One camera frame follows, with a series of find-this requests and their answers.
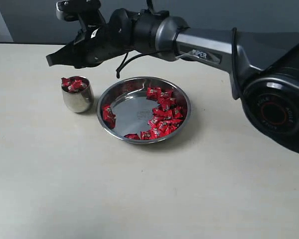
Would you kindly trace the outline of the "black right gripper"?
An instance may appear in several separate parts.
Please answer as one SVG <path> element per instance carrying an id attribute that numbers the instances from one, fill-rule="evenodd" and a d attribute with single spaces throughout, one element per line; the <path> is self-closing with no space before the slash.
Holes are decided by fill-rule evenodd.
<path id="1" fill-rule="evenodd" d="M 80 26 L 74 42 L 46 56 L 49 67 L 94 68 L 131 51 L 133 24 L 130 22 Z"/>

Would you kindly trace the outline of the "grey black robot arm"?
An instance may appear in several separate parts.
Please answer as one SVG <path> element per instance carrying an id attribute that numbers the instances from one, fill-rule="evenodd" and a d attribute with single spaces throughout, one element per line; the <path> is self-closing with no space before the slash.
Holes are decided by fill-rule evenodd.
<path id="1" fill-rule="evenodd" d="M 183 18 L 151 8 L 120 8 L 108 22 L 98 11 L 62 9 L 57 16 L 79 21 L 81 30 L 46 57 L 50 66 L 96 67 L 131 51 L 208 65 L 229 74 L 232 97 L 259 132 L 299 153 L 299 33 L 191 28 Z"/>

